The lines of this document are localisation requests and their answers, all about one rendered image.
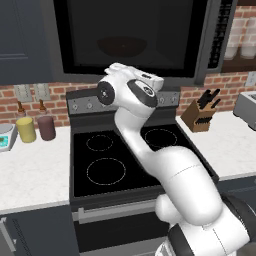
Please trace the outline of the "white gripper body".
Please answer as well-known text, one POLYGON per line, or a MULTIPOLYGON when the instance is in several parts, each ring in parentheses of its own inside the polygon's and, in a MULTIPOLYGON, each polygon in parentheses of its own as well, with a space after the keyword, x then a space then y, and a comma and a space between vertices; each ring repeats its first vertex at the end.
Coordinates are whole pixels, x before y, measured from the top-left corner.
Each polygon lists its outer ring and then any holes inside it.
POLYGON ((121 63, 113 63, 105 69, 105 73, 111 76, 124 76, 128 78, 134 78, 133 69, 130 66, 123 65, 121 63))

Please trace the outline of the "black microwave door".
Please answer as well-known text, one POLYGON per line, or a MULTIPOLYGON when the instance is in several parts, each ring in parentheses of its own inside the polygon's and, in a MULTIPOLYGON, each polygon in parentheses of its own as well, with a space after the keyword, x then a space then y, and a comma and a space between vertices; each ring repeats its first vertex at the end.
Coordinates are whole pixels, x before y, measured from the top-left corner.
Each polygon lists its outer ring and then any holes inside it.
POLYGON ((208 0, 53 0, 63 68, 194 76, 208 0))

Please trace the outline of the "black grey microwave oven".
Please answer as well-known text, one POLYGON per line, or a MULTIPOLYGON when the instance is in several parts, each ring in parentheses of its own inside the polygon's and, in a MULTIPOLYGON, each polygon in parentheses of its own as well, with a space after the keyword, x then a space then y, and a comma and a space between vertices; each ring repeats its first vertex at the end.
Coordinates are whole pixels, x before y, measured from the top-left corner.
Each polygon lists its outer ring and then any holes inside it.
MULTIPOLYGON (((167 85, 201 86, 207 74, 221 71, 237 1, 208 0, 194 76, 191 78, 162 77, 167 85)), ((70 74, 64 71, 54 2, 53 0, 40 0, 40 4, 53 79, 57 82, 75 83, 99 81, 105 74, 106 68, 101 74, 70 74)))

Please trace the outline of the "black oven door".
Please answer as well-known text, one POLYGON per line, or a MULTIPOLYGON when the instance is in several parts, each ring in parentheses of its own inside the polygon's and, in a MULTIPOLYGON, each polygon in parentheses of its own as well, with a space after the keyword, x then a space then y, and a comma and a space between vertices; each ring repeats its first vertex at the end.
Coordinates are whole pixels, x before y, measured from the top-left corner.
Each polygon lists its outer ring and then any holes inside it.
POLYGON ((169 224, 153 212, 80 224, 74 221, 80 256, 153 256, 169 224))

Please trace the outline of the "dark grey stove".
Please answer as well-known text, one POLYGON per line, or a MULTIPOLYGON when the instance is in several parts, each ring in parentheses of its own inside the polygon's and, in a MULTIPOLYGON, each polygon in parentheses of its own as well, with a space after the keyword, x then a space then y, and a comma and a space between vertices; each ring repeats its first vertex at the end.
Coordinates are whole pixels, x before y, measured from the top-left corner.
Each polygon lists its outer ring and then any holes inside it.
POLYGON ((129 204, 133 202, 155 200, 160 194, 144 194, 141 191, 135 193, 103 194, 88 197, 76 198, 73 195, 73 137, 75 134, 116 130, 114 124, 115 106, 105 106, 98 101, 94 89, 79 90, 66 94, 68 115, 71 124, 71 146, 70 146, 70 204, 72 213, 80 207, 85 210, 98 209, 103 207, 129 204), (87 104, 92 103, 92 109, 87 109, 87 104), (77 104, 78 110, 72 109, 77 104))

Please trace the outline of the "brown bottle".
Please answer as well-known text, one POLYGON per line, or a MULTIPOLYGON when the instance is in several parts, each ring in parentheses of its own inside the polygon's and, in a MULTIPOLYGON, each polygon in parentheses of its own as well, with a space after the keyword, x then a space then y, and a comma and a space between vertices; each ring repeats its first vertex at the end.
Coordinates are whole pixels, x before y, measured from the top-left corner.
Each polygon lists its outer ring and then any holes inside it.
POLYGON ((22 106, 22 103, 18 101, 18 112, 17 112, 17 117, 22 118, 26 116, 26 111, 22 106))
POLYGON ((39 107, 39 117, 47 115, 47 109, 44 106, 44 102, 42 99, 39 100, 40 107, 39 107))

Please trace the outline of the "brown knife block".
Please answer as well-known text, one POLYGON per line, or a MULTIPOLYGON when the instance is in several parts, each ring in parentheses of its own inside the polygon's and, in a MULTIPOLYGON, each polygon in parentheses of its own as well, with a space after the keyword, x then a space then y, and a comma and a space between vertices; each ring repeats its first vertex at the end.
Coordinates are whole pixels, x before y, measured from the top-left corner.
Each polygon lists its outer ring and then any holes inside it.
POLYGON ((219 92, 219 89, 216 89, 214 92, 207 89, 181 115, 181 119, 192 132, 205 132, 209 130, 210 121, 216 112, 217 104, 220 102, 220 99, 217 99, 215 102, 213 102, 213 99, 219 92))

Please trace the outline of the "maroon cylinder jar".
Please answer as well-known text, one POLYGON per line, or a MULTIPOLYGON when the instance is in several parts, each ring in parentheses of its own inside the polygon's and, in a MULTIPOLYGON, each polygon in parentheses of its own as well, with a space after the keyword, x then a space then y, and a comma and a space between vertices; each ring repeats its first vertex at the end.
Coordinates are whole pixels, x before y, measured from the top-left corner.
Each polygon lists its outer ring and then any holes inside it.
POLYGON ((54 120, 52 116, 41 116, 37 119, 41 138, 45 141, 53 140, 56 137, 54 120))

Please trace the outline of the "yellow cylinder jar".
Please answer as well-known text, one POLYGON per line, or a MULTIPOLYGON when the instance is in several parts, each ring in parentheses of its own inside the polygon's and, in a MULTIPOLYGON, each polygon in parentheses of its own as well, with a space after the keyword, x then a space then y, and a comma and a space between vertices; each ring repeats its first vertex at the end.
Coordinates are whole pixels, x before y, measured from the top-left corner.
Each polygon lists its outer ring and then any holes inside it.
POLYGON ((20 138, 24 143, 31 143, 36 140, 34 122, 31 117, 22 117, 18 119, 16 121, 16 127, 20 138))

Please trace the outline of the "white jar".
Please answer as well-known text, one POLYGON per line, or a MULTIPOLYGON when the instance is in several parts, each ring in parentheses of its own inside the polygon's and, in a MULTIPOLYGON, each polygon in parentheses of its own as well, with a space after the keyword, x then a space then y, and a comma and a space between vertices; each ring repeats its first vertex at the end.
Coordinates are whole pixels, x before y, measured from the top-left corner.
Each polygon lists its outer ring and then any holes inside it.
POLYGON ((224 55, 225 60, 232 60, 237 52, 239 42, 240 42, 240 34, 242 31, 241 19, 235 18, 232 23, 231 31, 229 34, 229 39, 226 47, 226 52, 224 55))
POLYGON ((256 17, 248 20, 240 55, 244 59, 253 59, 256 56, 256 17))

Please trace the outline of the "grey kitchen scale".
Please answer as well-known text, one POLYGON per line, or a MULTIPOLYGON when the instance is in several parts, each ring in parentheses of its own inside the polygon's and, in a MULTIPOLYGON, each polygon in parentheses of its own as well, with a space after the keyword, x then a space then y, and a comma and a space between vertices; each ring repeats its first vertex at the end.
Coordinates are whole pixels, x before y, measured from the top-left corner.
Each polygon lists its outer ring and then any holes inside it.
POLYGON ((0 124, 0 152, 10 151, 16 141, 18 131, 15 124, 0 124))

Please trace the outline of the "silver toaster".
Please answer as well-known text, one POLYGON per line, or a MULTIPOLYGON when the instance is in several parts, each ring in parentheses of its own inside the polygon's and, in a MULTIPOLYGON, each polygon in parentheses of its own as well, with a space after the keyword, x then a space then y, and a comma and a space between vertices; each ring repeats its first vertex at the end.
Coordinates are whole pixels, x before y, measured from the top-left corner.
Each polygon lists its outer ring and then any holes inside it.
POLYGON ((236 100, 233 114, 256 131, 256 91, 241 92, 236 100))

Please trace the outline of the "dark grey base cupboard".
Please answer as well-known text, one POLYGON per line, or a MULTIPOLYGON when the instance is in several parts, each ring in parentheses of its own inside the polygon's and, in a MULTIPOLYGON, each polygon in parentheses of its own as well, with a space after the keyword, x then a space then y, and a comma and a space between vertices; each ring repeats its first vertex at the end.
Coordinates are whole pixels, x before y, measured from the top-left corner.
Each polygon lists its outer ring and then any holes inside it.
MULTIPOLYGON (((16 240, 15 256, 79 256, 69 205, 0 213, 2 217, 7 218, 9 234, 16 240)), ((1 232, 0 256, 10 256, 1 232)))
POLYGON ((256 212, 256 176, 220 181, 217 187, 221 193, 245 201, 256 212))

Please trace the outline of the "grey wall socket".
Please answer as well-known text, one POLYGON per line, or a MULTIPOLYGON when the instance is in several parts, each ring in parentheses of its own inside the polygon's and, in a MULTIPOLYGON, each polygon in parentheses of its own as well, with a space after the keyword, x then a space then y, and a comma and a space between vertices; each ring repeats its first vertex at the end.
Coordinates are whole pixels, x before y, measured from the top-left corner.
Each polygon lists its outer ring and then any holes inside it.
POLYGON ((248 77, 246 80, 246 86, 254 86, 256 84, 256 71, 251 71, 248 73, 248 77))
POLYGON ((28 84, 15 85, 15 94, 20 102, 31 102, 32 95, 30 91, 30 86, 28 84))
POLYGON ((47 83, 34 84, 35 98, 37 101, 50 101, 50 91, 47 83))

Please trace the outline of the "dark grey wall cupboard door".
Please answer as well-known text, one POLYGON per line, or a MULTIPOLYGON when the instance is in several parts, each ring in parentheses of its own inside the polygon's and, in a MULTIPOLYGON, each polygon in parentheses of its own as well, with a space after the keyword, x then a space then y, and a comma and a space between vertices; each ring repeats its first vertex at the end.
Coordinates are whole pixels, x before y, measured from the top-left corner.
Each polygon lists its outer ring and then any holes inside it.
POLYGON ((0 85, 52 80, 40 0, 0 0, 0 85))

